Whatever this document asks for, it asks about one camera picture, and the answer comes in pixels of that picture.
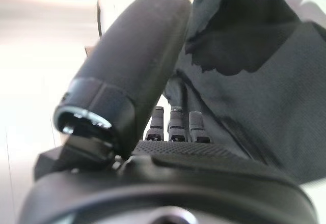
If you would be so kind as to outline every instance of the gray fabric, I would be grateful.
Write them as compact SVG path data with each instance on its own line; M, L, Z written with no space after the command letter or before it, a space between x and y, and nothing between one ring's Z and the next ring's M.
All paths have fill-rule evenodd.
M183 106L186 116L192 110L202 111L214 143L232 153L275 166L299 183L325 177L325 30L311 22L301 23L280 0L248 0L248 4L257 5L253 7L257 12L246 6L234 9L244 9L243 16L232 22L231 14L214 25L214 16L230 2L195 0L185 45L188 50L180 54L166 97L172 106ZM203 6L211 12L198 11L204 3L213 5ZM249 27L258 38L251 38ZM230 34L234 28L239 32ZM245 28L247 35L240 35L244 39L241 42L238 33ZM257 48L256 53L258 44L267 51ZM228 55L237 51L240 55ZM246 68L248 60L259 65ZM226 73L225 67L230 66L236 69Z

